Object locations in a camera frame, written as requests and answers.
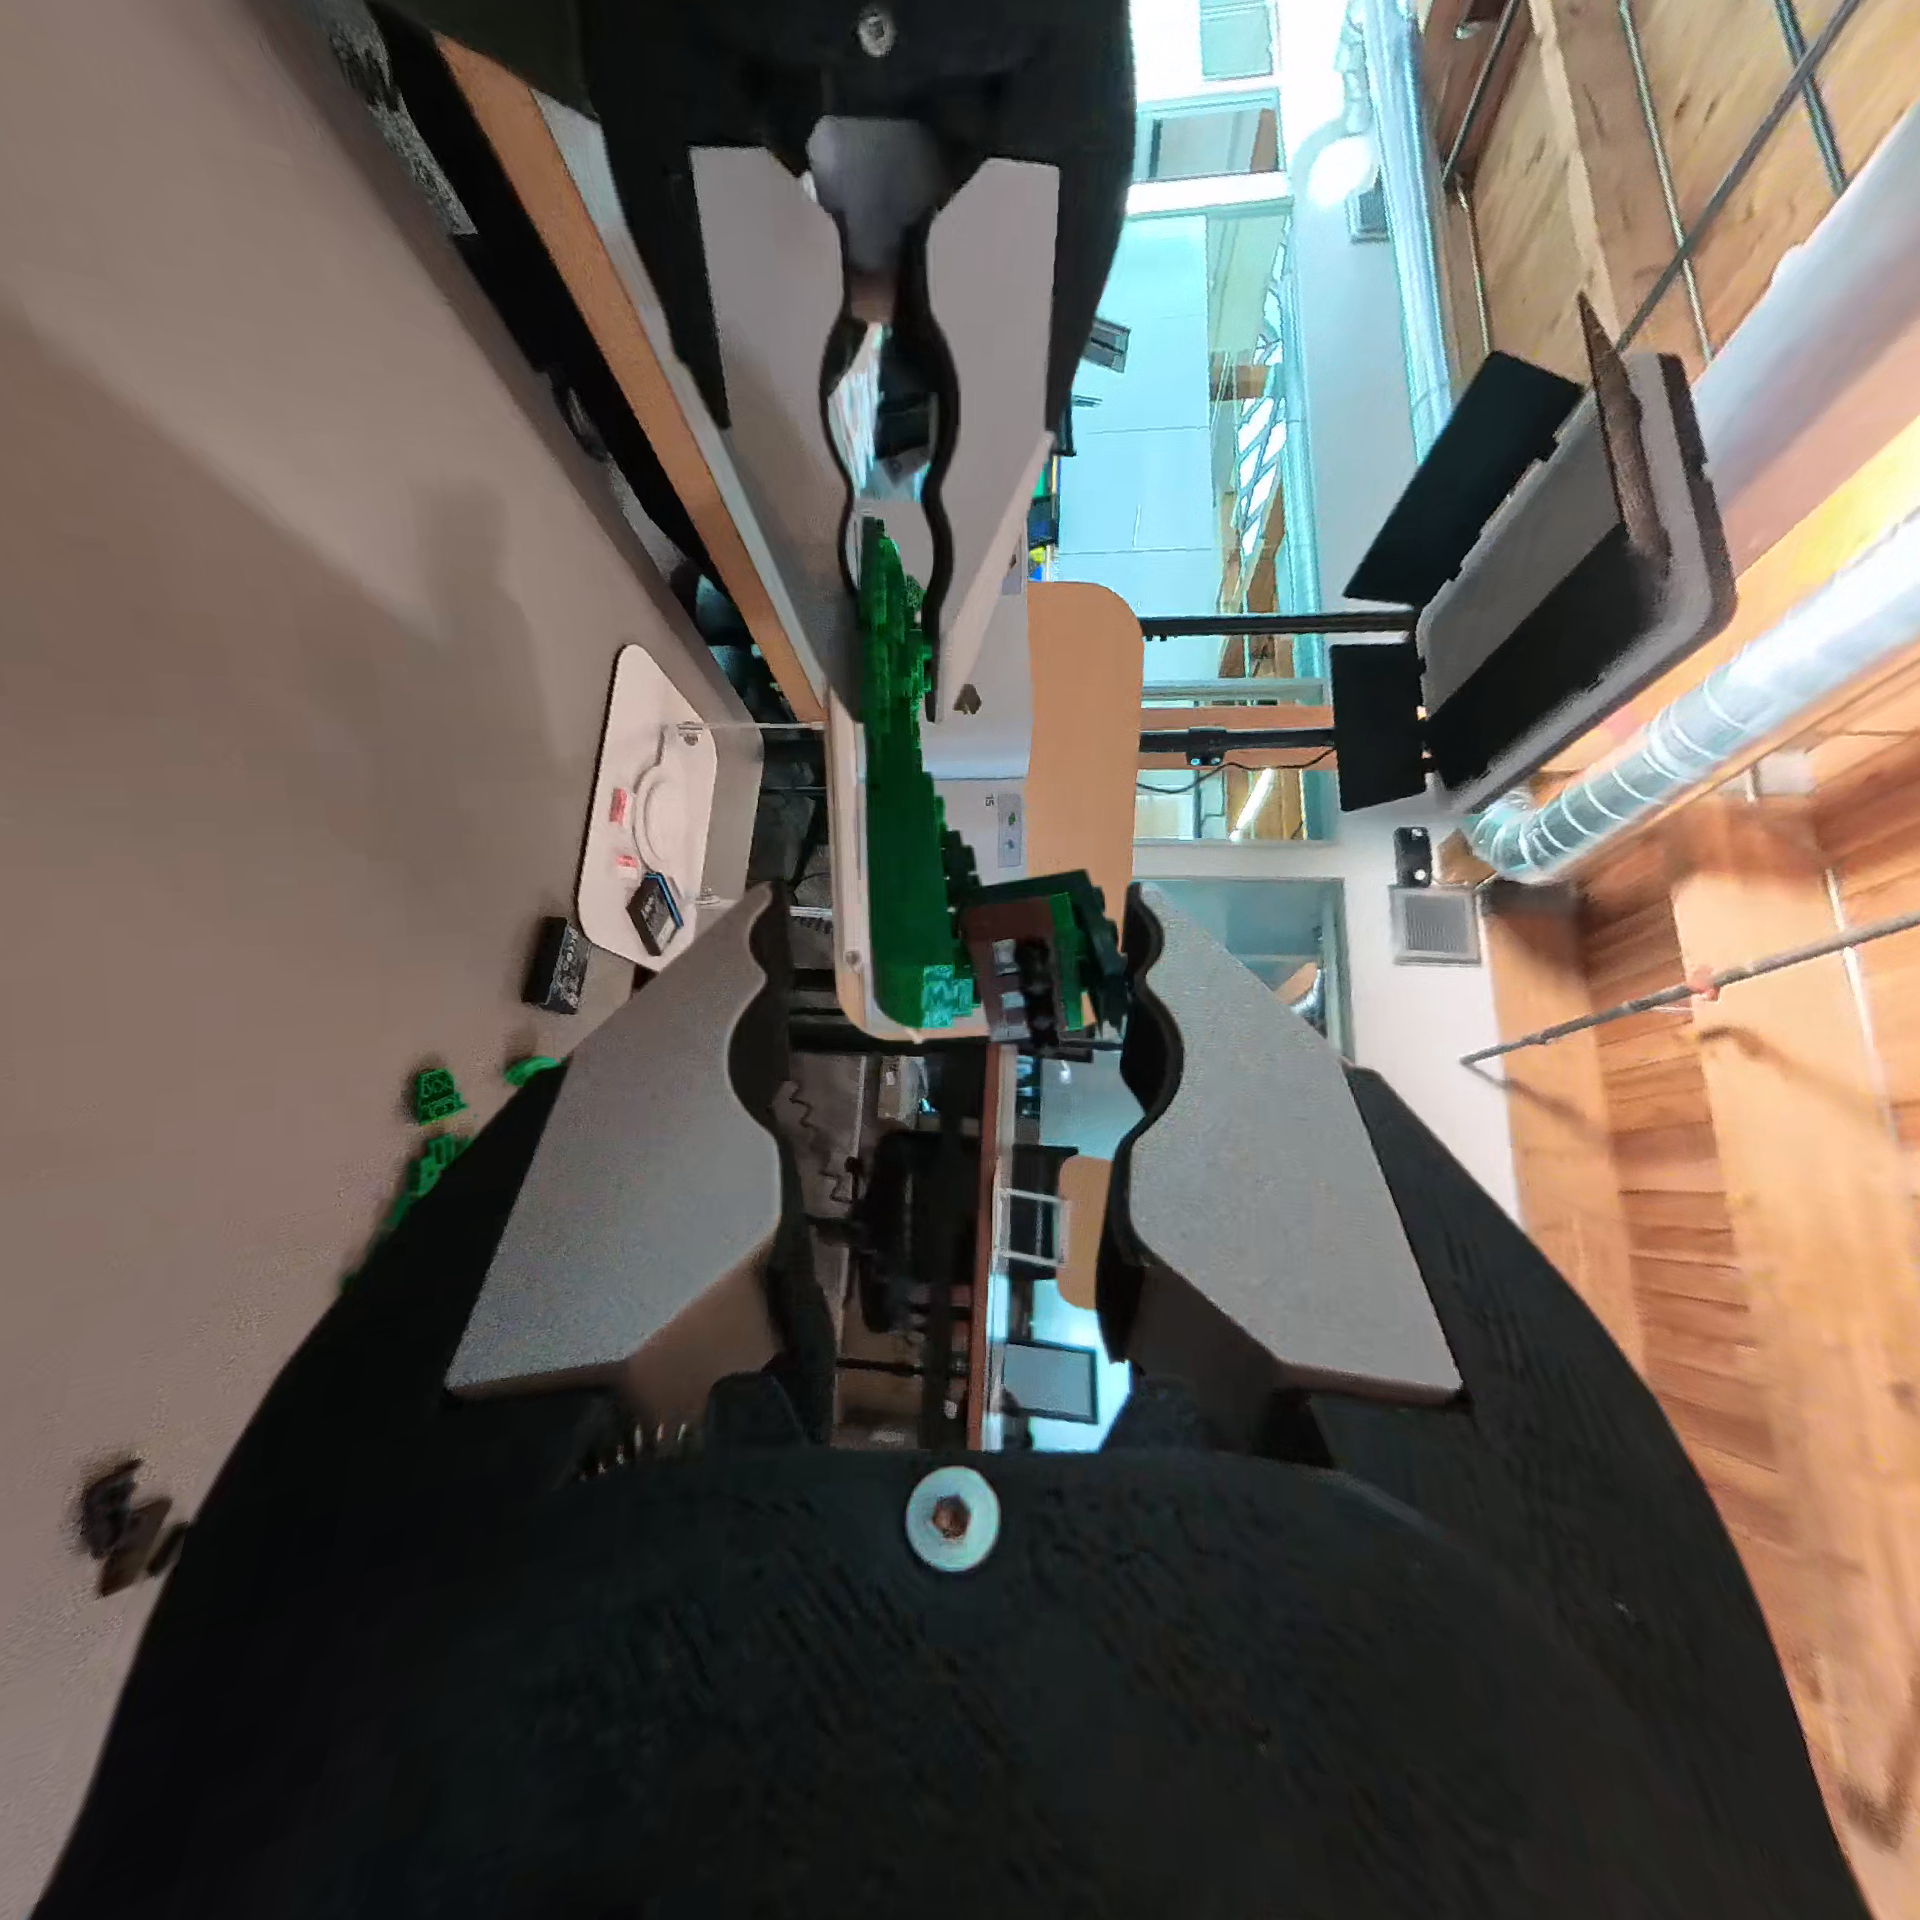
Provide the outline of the white tray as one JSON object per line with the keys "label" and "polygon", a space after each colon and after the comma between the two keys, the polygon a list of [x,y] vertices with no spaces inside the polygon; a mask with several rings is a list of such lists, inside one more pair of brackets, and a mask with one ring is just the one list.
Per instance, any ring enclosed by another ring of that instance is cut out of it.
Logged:
{"label": "white tray", "polygon": [[692,946],[699,929],[705,868],[698,886],[692,888],[673,886],[683,901],[686,931],[673,942],[668,956],[658,964],[648,961],[626,914],[626,901],[641,881],[621,878],[612,868],[615,851],[636,855],[628,829],[631,821],[626,826],[612,826],[606,821],[606,808],[615,785],[626,785],[628,792],[635,789],[636,774],[658,755],[661,732],[673,722],[698,722],[709,728],[686,704],[686,698],[672,685],[672,679],[661,671],[655,658],[636,642],[626,645],[615,659],[598,766],[588,785],[583,859],[573,892],[573,924],[592,946],[648,972],[661,972]]}

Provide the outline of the grey desk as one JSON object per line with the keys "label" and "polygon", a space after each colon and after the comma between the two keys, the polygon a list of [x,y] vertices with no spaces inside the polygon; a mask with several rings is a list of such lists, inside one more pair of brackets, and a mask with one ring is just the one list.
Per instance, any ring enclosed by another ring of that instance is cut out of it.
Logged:
{"label": "grey desk", "polygon": [[193,1511],[573,901],[621,645],[739,704],[295,2],[3,5],[3,1915]]}

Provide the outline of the black studio light panel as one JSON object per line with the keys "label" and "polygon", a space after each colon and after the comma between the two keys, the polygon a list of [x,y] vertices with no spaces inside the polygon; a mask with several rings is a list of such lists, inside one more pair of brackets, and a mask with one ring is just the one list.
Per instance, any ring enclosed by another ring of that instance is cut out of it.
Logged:
{"label": "black studio light panel", "polygon": [[1328,645],[1343,815],[1479,812],[1736,609],[1686,365],[1573,311],[1588,382],[1492,351],[1343,586],[1413,619]]}

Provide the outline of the black office chair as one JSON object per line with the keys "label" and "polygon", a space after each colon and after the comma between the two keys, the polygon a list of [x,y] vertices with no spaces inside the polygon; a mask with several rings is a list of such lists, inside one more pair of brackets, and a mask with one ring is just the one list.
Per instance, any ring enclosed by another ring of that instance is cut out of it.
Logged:
{"label": "black office chair", "polygon": [[971,1286],[976,1184],[979,1139],[966,1135],[896,1125],[859,1159],[843,1246],[869,1332],[902,1332]]}

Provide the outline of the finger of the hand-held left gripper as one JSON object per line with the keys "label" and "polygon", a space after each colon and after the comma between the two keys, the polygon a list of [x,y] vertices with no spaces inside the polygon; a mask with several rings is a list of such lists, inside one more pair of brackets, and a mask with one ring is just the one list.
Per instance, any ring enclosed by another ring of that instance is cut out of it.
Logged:
{"label": "finger of the hand-held left gripper", "polygon": [[753,555],[811,691],[856,712],[856,598],[843,534],[852,504],[829,434],[826,351],[843,314],[839,231],[762,149],[693,149],[709,306],[728,402],[722,445]]}
{"label": "finger of the hand-held left gripper", "polygon": [[943,351],[922,495],[935,538],[922,609],[935,642],[931,715],[952,715],[975,678],[1051,451],[1055,239],[1058,168],[1002,158],[986,159],[925,228],[925,314]]}

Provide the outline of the scattered green bricks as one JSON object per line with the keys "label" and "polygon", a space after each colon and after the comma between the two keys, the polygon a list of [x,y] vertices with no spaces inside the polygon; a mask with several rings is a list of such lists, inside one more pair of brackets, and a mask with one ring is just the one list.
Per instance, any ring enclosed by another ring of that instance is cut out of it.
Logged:
{"label": "scattered green bricks", "polygon": [[372,1228],[359,1261],[341,1275],[336,1295],[343,1296],[359,1284],[372,1258],[383,1252],[383,1246],[403,1228],[406,1216],[445,1184],[445,1175],[478,1139],[478,1128],[462,1122],[462,1116],[471,1116],[471,1106],[452,1068],[421,1068],[412,1081],[406,1111],[415,1122],[416,1144],[399,1165],[386,1211]]}

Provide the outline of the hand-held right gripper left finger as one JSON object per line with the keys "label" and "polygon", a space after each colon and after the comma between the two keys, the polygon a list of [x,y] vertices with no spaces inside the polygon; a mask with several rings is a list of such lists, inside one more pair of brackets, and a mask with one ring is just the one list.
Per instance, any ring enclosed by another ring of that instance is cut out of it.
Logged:
{"label": "hand-held right gripper left finger", "polygon": [[513,1195],[452,1395],[609,1388],[645,1432],[768,1374],[801,1434],[835,1422],[795,1082],[788,894],[753,886],[581,1044]]}

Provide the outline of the large white pipe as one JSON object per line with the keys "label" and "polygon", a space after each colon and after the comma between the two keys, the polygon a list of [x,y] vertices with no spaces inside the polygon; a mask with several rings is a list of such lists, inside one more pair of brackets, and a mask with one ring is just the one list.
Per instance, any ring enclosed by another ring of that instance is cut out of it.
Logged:
{"label": "large white pipe", "polygon": [[1736,566],[1916,418],[1916,108],[1693,382]]}

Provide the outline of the grey wall vent grille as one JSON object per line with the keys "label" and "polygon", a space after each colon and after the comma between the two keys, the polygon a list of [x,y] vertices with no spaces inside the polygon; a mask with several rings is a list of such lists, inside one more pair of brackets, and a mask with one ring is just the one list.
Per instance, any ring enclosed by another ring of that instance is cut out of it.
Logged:
{"label": "grey wall vent grille", "polygon": [[1388,954],[1401,966],[1482,966],[1478,894],[1469,886],[1392,886]]}

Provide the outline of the small dark brown bricks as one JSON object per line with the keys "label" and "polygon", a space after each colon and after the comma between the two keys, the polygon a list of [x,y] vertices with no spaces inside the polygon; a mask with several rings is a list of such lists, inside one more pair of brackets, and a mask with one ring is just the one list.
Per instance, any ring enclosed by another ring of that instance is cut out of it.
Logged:
{"label": "small dark brown bricks", "polygon": [[98,1596],[163,1578],[179,1555],[186,1522],[172,1496],[143,1492],[143,1465],[135,1454],[116,1456],[81,1488],[73,1522]]}

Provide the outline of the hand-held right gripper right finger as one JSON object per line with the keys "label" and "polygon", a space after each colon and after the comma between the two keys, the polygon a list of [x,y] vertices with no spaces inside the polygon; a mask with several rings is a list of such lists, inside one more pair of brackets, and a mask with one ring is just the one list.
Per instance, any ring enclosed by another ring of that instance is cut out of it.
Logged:
{"label": "hand-held right gripper right finger", "polygon": [[1343,1055],[1161,886],[1126,901],[1102,1346],[1201,1404],[1451,1404],[1459,1369]]}

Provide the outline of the black light stand pole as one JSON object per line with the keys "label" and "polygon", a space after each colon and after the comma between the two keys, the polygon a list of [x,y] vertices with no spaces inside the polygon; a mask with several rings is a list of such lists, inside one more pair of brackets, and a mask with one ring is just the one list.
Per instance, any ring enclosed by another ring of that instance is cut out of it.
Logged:
{"label": "black light stand pole", "polygon": [[1401,636],[1419,624],[1413,609],[1339,612],[1215,612],[1181,616],[1136,616],[1145,641],[1178,636]]}

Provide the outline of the green brick leaf assembly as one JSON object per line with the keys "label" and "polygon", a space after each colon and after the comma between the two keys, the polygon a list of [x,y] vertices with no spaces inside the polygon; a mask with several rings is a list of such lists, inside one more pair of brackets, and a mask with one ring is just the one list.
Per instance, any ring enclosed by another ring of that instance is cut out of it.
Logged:
{"label": "green brick leaf assembly", "polygon": [[872,991],[889,1019],[939,1034],[971,1018],[975,978],[948,888],[956,838],[922,761],[922,586],[881,516],[859,519],[856,636]]}

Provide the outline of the white round disc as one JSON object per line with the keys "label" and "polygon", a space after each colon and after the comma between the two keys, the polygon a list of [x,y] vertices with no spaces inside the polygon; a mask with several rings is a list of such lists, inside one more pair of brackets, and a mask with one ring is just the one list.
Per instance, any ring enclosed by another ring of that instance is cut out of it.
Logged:
{"label": "white round disc", "polygon": [[681,888],[705,868],[716,748],[709,728],[673,722],[631,789],[628,826],[641,864]]}

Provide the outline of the silver ventilation duct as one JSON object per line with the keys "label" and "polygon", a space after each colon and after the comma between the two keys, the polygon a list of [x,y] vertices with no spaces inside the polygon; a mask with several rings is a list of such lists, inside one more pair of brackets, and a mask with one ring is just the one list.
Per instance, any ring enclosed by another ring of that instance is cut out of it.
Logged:
{"label": "silver ventilation duct", "polygon": [[1492,878],[1561,881],[1693,789],[1728,778],[1752,748],[1796,732],[1828,698],[1881,678],[1913,636],[1916,515],[1905,515],[1733,659],[1663,706],[1611,762],[1551,801],[1515,789],[1469,818],[1465,848]]}

